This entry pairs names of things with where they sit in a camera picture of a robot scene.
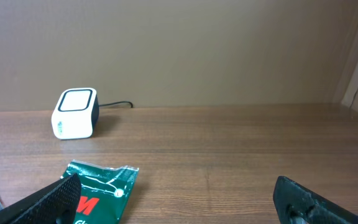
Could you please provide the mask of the green 3M gloves package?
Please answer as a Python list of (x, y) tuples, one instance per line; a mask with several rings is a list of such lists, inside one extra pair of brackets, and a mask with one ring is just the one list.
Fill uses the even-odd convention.
[(139, 168), (102, 167), (72, 160), (61, 178), (78, 174), (81, 196), (74, 224), (118, 224), (124, 214)]

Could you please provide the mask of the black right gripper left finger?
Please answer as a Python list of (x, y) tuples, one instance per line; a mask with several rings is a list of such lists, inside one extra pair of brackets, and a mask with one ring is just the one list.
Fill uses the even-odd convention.
[(0, 224), (72, 224), (80, 197), (80, 178), (69, 175), (2, 209)]

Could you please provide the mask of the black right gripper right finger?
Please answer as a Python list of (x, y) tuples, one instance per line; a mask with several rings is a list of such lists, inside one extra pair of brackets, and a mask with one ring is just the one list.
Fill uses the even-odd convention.
[(277, 178), (273, 191), (273, 203), (280, 223), (358, 223), (358, 215), (285, 176)]

